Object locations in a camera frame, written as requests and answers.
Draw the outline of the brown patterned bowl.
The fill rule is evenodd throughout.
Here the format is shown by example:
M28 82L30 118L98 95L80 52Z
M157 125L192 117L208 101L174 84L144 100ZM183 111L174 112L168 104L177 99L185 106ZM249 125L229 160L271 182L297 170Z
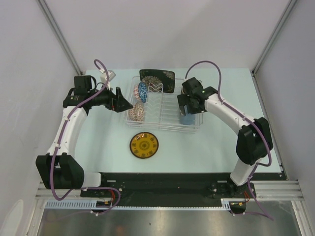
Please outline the brown patterned bowl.
M144 120L144 106L142 102L137 102L132 109L128 110L128 117L131 121L142 122Z

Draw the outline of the light blue plastic cup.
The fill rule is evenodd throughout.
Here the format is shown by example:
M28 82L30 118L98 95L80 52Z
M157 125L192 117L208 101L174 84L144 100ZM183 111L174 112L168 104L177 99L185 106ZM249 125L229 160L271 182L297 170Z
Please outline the light blue plastic cup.
M193 125L195 124L196 114L186 114L180 116L180 124L182 125Z

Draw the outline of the blue patterned bowl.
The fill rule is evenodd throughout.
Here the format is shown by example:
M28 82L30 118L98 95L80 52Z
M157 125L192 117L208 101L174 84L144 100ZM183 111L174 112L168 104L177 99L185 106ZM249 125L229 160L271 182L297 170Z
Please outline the blue patterned bowl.
M144 82L140 82L134 86L133 96L136 100L146 103L148 90Z

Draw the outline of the white wire dish rack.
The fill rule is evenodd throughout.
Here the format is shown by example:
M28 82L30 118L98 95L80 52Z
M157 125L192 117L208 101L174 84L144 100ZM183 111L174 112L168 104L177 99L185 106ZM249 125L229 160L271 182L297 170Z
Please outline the white wire dish rack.
M147 101L144 106L144 120L131 121L128 117L128 111L124 112L124 120L129 127L160 129L167 131L179 131L195 133L203 123L203 115L196 114L195 124L180 124L180 109L177 96L181 93L184 79L175 79L175 90L173 93L163 93L148 91Z

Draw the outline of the black floral square plate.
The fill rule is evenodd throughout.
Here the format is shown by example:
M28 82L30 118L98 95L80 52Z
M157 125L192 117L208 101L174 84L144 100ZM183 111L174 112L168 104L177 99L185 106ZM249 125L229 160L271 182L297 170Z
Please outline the black floral square plate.
M160 69L139 70L140 81L152 92L173 93L175 89L175 72Z

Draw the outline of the yellow round saucer plate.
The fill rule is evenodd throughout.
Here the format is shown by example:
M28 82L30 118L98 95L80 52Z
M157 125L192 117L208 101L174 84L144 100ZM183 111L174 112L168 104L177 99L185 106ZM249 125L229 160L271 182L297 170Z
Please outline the yellow round saucer plate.
M135 134L129 143L129 149L133 156L139 159L147 159L154 156L159 148L157 137L150 132Z

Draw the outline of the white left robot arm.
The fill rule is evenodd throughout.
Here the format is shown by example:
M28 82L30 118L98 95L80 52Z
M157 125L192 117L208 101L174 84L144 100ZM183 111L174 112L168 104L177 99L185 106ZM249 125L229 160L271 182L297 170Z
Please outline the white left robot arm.
M96 89L93 76L74 77L71 88L63 101L63 117L55 139L45 155L36 158L36 167L47 189L89 188L97 195L108 193L109 185L101 180L101 173L86 172L74 158L75 147L82 125L92 107L104 106L120 113L132 109L121 89Z

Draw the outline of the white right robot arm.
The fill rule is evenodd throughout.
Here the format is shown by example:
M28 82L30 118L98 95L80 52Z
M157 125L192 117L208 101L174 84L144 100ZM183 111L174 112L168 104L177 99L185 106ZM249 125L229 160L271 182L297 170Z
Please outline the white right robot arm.
M239 160L230 174L232 182L228 183L227 192L232 197L239 197L244 193L244 184L253 175L258 162L270 155L273 148L267 119L247 116L223 99L215 88L204 88L195 77L184 80L182 93L177 99L182 117L209 112L236 133Z

